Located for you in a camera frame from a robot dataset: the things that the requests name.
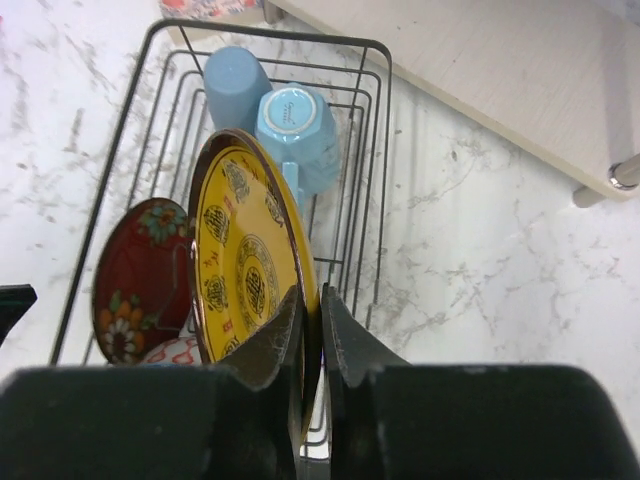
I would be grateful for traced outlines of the light blue ceramic mug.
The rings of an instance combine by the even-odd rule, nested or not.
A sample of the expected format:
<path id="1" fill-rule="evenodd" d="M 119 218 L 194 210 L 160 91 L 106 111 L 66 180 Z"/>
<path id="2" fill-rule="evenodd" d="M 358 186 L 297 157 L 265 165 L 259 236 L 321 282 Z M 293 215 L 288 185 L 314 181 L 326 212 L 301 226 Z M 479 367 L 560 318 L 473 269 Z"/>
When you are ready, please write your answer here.
<path id="1" fill-rule="evenodd" d="M 282 173 L 300 209 L 341 172 L 336 122 L 316 90 L 289 83 L 260 100 L 255 136 Z"/>

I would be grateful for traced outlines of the yellow patterned plate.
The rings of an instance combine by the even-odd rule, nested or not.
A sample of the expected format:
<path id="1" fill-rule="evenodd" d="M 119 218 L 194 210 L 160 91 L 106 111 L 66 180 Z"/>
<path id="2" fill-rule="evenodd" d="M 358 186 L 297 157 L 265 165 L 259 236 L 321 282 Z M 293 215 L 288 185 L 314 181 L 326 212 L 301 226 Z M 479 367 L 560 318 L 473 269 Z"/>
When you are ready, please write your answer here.
<path id="1" fill-rule="evenodd" d="M 301 431 L 308 432 L 322 352 L 314 257 L 283 175 L 246 131 L 220 130 L 201 149 L 187 239 L 195 329 L 205 363 L 216 363 L 245 343 L 271 319 L 291 287 L 301 288 Z"/>

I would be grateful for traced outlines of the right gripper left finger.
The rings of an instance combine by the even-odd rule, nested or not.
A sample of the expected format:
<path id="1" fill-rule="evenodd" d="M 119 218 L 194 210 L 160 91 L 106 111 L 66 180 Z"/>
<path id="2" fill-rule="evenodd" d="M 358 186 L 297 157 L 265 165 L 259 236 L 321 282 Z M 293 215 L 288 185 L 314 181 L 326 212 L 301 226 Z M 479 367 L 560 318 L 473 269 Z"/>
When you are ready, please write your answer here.
<path id="1" fill-rule="evenodd" d="M 302 427 L 300 289 L 222 364 L 219 477 L 294 479 Z"/>

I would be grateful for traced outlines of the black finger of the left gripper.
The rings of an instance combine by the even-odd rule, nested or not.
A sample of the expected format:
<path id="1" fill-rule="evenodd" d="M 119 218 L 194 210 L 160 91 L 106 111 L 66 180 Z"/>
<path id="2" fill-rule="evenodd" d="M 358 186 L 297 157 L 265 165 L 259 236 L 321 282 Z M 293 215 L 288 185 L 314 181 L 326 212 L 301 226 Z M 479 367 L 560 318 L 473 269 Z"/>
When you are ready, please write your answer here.
<path id="1" fill-rule="evenodd" d="M 36 300 L 36 292 L 30 284 L 0 287 L 0 344 Z"/>

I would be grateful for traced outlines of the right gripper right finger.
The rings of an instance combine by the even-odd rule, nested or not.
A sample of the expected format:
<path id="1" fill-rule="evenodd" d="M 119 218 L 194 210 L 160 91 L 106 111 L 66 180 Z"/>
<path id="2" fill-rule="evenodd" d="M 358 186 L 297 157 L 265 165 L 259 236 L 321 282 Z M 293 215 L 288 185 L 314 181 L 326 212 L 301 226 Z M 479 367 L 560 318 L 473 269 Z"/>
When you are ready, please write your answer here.
<path id="1" fill-rule="evenodd" d="M 324 367 L 329 392 L 330 472 L 333 479 L 383 479 L 371 372 L 409 363 L 352 315 L 337 289 L 323 285 Z"/>

